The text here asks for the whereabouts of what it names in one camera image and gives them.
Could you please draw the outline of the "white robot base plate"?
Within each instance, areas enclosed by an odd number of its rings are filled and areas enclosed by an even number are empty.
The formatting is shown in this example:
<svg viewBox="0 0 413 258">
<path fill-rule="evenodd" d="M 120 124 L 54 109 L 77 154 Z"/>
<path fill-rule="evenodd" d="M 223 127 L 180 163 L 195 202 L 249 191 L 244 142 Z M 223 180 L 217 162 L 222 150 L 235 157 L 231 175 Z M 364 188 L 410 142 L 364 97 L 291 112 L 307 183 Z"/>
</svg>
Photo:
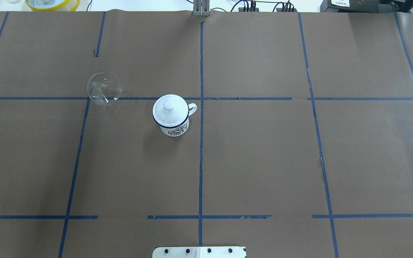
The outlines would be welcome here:
<svg viewBox="0 0 413 258">
<path fill-rule="evenodd" d="M 153 258 L 246 258 L 245 247 L 159 247 L 152 253 Z"/>
</svg>

